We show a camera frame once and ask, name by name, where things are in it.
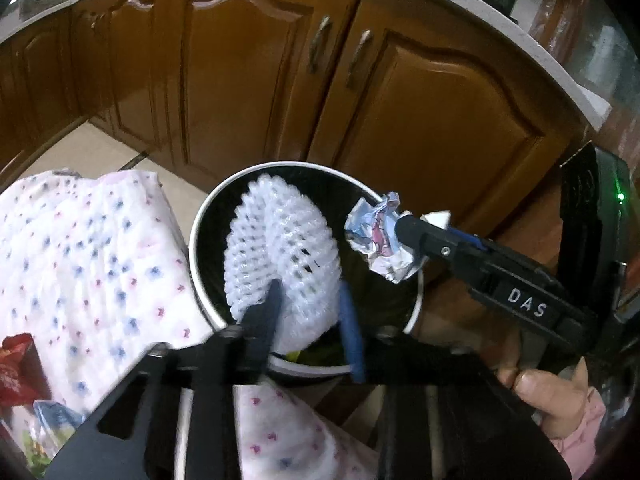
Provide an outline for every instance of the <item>brown cabinet door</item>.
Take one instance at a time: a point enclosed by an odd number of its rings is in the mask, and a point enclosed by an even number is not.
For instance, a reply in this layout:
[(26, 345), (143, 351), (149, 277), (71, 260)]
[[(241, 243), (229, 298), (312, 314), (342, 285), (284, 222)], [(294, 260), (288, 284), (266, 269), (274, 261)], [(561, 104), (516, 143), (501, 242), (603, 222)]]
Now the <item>brown cabinet door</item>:
[(0, 46), (0, 190), (33, 149), (33, 141), (16, 114), (14, 76), (8, 44)]
[(109, 53), (103, 0), (82, 0), (72, 7), (71, 61), (80, 111), (113, 135)]
[(106, 56), (113, 136), (171, 168), (166, 127), (164, 50), (168, 0), (97, 0), (89, 10), (89, 26)]
[(308, 160), (487, 235), (581, 115), (527, 56), (440, 0), (362, 0)]
[(36, 145), (78, 118), (68, 38), (69, 13), (64, 10), (11, 39), (19, 102)]
[(172, 0), (178, 174), (202, 189), (308, 149), (356, 0)]

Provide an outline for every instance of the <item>red package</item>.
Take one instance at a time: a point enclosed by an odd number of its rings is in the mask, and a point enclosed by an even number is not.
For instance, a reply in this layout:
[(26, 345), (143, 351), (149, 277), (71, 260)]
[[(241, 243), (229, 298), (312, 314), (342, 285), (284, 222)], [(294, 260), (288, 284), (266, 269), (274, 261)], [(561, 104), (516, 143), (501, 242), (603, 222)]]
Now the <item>red package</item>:
[(40, 359), (31, 334), (5, 338), (0, 348), (0, 408), (32, 404), (36, 399), (48, 398), (46, 392), (36, 389), (37, 383), (41, 382), (37, 379), (42, 377)]

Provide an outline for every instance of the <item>crumpled wrapper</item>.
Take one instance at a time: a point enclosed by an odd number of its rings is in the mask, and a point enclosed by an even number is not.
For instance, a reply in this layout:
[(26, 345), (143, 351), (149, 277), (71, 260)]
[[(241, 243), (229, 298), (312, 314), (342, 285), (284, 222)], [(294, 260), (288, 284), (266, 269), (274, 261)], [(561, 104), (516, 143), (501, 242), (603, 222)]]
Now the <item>crumpled wrapper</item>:
[[(344, 223), (347, 241), (352, 249), (363, 254), (369, 269), (393, 283), (410, 278), (428, 258), (415, 258), (409, 247), (396, 237), (396, 222), (409, 211), (398, 213), (400, 197), (396, 192), (383, 195), (372, 206), (364, 198), (358, 200)], [(449, 226), (451, 213), (439, 211), (420, 217), (441, 229)]]

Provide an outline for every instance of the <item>beige floor tile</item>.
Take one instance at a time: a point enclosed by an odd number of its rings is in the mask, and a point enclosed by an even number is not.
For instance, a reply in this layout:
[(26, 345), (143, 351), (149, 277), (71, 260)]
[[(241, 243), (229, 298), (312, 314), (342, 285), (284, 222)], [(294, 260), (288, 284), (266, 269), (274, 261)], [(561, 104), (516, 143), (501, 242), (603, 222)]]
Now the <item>beige floor tile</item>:
[(171, 209), (174, 210), (178, 225), (182, 231), (182, 236), (184, 236), (185, 241), (189, 243), (191, 226), (207, 194), (181, 179), (179, 176), (148, 160), (148, 158), (140, 162), (134, 169), (155, 171), (158, 174), (158, 178), (162, 183), (162, 190), (164, 190)]
[(137, 154), (91, 123), (83, 123), (51, 146), (20, 177), (70, 168), (85, 178), (97, 178), (119, 170)]

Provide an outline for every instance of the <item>white rim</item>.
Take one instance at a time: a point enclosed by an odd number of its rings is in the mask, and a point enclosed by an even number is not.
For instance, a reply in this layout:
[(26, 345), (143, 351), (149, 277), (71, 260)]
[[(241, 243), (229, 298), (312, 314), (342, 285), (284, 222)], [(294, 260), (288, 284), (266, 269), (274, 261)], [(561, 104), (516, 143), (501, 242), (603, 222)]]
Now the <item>white rim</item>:
[[(206, 197), (205, 201), (198, 209), (198, 213), (196, 215), (195, 220), (193, 221), (193, 226), (191, 227), (191, 234), (189, 236), (189, 267), (191, 271), (191, 279), (193, 280), (193, 286), (196, 289), (196, 294), (198, 295), (198, 299), (203, 307), (204, 314), (206, 315), (209, 322), (213, 325), (215, 330), (222, 330), (226, 327), (226, 321), (222, 319), (222, 316), (215, 309), (214, 305), (209, 300), (209, 297), (204, 289), (204, 284), (202, 283), (202, 279), (200, 278), (200, 271), (198, 270), (198, 257), (196, 256), (196, 251), (191, 250), (191, 248), (195, 248), (198, 243), (198, 232), (200, 231), (200, 223), (202, 222), (202, 218), (204, 216), (205, 211), (209, 207), (209, 204), (212, 200), (223, 190), (226, 186), (228, 186), (231, 182), (240, 178), (241, 176), (246, 175), (247, 173), (252, 173), (253, 171), (264, 170), (266, 168), (275, 168), (281, 166), (298, 166), (300, 168), (310, 168), (313, 170), (324, 171), (325, 173), (329, 173), (335, 176), (338, 176), (351, 184), (359, 187), (361, 190), (369, 193), (375, 200), (382, 200), (382, 197), (373, 191), (370, 187), (365, 186), (359, 180), (356, 180), (352, 176), (349, 176), (341, 171), (334, 170), (333, 168), (328, 168), (326, 166), (321, 166), (320, 164), (312, 164), (311, 162), (300, 162), (297, 160), (284, 160), (277, 162), (265, 162), (264, 164), (257, 164), (256, 166), (251, 166), (250, 168), (246, 168), (245, 170), (239, 171), (236, 174), (231, 175), (230, 177), (223, 180), (220, 184), (218, 184), (215, 189), (209, 193)], [(402, 330), (405, 334), (411, 332), (414, 329), (415, 323), (418, 321), (418, 316), (420, 315), (420, 309), (422, 307), (422, 289), (424, 284), (424, 277), (422, 275), (422, 269), (418, 270), (418, 294), (415, 298), (414, 310), (412, 311), (411, 317), (409, 318), (408, 323)], [(297, 377), (321, 377), (321, 376), (334, 376), (347, 374), (351, 371), (351, 367), (349, 365), (342, 366), (309, 366), (309, 365), (300, 365), (297, 363), (291, 363), (289, 361), (285, 361), (276, 356), (269, 357), (269, 364), (272, 370), (277, 372), (283, 372), (286, 374), (291, 374)]]

